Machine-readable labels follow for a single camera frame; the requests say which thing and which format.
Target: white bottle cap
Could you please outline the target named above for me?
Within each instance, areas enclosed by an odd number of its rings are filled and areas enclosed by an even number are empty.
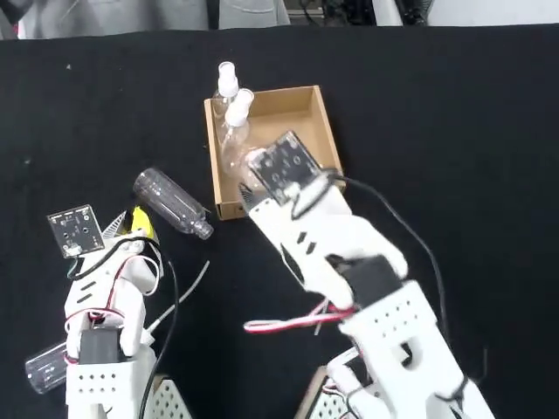
[[[224,98],[232,98],[238,92],[238,80],[235,76],[235,65],[229,61],[221,63],[218,67],[219,79],[217,80],[217,91]]]
[[[242,127],[246,122],[253,100],[253,92],[248,89],[240,89],[237,93],[237,97],[233,103],[229,105],[225,113],[225,121],[227,124],[231,127]]]

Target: black circuit board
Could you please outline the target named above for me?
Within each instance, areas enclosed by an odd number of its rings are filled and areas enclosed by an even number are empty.
[[[321,173],[294,131],[287,131],[248,165],[279,205],[293,200]]]
[[[97,218],[90,205],[68,209],[47,218],[65,258],[76,258],[105,248]]]

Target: black table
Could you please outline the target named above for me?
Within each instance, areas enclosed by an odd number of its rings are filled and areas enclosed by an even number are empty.
[[[132,181],[157,165],[211,208],[202,100],[231,59],[253,90],[321,85],[348,175],[376,185],[431,245],[444,275],[452,344],[497,417],[542,417],[555,393],[559,297],[559,27],[279,28],[0,44],[0,307],[3,418],[65,417],[63,391],[28,387],[26,356],[64,337],[69,284],[45,220],[91,203],[107,224]],[[427,256],[383,207],[346,197],[408,258],[437,306]],[[326,327],[250,336],[305,294],[246,220],[202,243],[154,218],[186,289],[162,371],[196,418],[289,418],[315,369],[349,347]],[[171,303],[164,281],[148,317]],[[161,345],[169,323],[156,334]]]

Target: cardboard box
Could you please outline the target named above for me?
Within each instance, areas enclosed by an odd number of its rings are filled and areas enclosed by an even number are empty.
[[[204,101],[204,111],[217,215],[222,220],[241,218],[246,214],[238,200],[237,184],[223,172],[219,160],[220,148],[210,99]],[[267,147],[292,129],[322,167],[337,168],[342,172],[318,86],[255,92],[249,121],[253,139],[251,144]]]

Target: yellow object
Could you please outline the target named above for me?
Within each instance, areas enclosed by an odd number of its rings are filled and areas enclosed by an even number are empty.
[[[132,213],[132,231],[144,229],[149,238],[154,238],[154,227],[149,221],[148,214],[146,214],[140,207],[135,207]]]

